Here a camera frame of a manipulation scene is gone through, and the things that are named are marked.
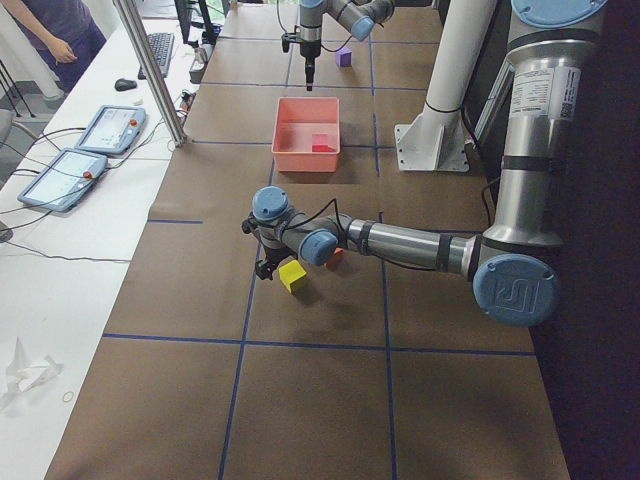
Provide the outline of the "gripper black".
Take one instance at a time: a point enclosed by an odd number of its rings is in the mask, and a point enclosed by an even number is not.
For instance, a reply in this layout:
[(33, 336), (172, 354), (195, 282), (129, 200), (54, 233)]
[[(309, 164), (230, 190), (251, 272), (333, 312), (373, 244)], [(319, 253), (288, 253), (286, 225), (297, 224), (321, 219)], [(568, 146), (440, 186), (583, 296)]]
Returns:
[(280, 264), (290, 257), (290, 249), (287, 247), (273, 249), (265, 248), (265, 257), (255, 262), (255, 274), (259, 279), (272, 279), (273, 273)]
[(305, 59), (305, 85), (307, 91), (313, 90), (315, 62), (319, 57), (319, 42), (304, 41), (300, 45), (300, 53)]

